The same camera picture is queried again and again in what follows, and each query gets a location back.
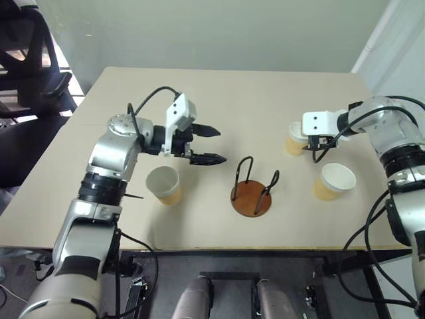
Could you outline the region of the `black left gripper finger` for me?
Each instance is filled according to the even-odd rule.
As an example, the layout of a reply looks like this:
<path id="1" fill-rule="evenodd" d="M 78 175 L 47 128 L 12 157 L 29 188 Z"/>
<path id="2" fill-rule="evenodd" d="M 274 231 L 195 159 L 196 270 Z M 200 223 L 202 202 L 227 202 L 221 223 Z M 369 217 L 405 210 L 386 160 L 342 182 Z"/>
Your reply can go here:
<path id="1" fill-rule="evenodd" d="M 224 163 L 226 160 L 227 159 L 221 155 L 211 153 L 191 153 L 189 156 L 189 163 L 191 165 L 218 165 Z"/>
<path id="2" fill-rule="evenodd" d="M 192 134 L 205 138 L 221 135 L 216 128 L 203 124 L 192 124 Z"/>

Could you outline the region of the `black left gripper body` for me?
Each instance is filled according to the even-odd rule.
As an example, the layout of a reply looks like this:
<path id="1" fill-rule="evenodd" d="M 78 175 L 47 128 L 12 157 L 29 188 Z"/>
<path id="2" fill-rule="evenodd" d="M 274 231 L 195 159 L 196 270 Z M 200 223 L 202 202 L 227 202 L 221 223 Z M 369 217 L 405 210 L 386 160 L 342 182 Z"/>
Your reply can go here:
<path id="1" fill-rule="evenodd" d="M 193 141 L 193 125 L 190 124 L 185 130 L 175 130 L 171 145 L 171 154 L 179 158 L 191 159 L 193 150 L 190 143 Z"/>

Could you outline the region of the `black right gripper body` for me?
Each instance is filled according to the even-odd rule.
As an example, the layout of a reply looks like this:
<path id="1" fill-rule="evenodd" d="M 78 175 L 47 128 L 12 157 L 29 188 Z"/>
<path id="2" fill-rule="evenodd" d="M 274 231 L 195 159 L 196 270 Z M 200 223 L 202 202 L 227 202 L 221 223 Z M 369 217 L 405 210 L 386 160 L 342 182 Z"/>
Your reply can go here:
<path id="1" fill-rule="evenodd" d="M 310 135 L 307 139 L 307 150 L 327 150 L 336 147 L 333 136 Z"/>

